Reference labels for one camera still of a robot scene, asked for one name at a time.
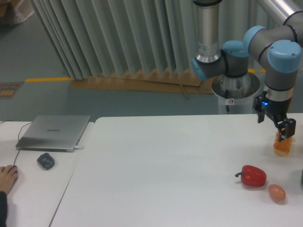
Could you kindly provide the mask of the person's hand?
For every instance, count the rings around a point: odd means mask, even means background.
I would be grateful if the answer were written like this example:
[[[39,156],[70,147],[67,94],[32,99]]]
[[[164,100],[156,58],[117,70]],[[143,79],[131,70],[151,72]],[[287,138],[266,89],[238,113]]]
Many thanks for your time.
[[[0,167],[0,191],[7,195],[10,193],[17,178],[14,177],[14,172],[17,166],[8,165]]]

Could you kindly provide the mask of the dark sleeve forearm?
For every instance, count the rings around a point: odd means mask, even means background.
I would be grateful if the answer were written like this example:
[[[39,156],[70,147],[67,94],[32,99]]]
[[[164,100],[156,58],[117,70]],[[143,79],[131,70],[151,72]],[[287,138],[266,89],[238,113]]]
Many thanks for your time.
[[[8,202],[7,202],[7,195],[5,192],[0,192],[0,227],[6,227],[6,220],[7,220],[7,213],[8,213]]]

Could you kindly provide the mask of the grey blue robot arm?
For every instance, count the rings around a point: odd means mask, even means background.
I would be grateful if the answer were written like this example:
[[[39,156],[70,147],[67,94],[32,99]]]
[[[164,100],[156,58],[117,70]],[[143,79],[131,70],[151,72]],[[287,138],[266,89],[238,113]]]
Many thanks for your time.
[[[218,46],[218,0],[196,0],[198,52],[192,59],[195,74],[206,80],[221,74],[239,78],[247,73],[252,56],[265,69],[264,91],[254,99],[258,122],[271,119],[279,132],[278,140],[292,137],[296,122],[288,111],[303,48],[303,10],[292,0],[260,0],[259,5],[278,24],[277,28],[250,28],[242,41]]]

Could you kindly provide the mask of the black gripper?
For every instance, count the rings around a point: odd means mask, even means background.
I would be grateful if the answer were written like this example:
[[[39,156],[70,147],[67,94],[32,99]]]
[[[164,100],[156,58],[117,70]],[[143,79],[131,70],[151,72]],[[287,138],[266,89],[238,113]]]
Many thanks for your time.
[[[292,98],[284,101],[274,101],[267,97],[267,91],[263,91],[261,95],[254,98],[252,108],[258,116],[257,122],[263,122],[266,114],[266,116],[274,122],[275,127],[278,129],[279,142],[283,141],[284,139],[288,139],[295,134],[296,120],[293,118],[287,118],[286,116],[291,99]]]

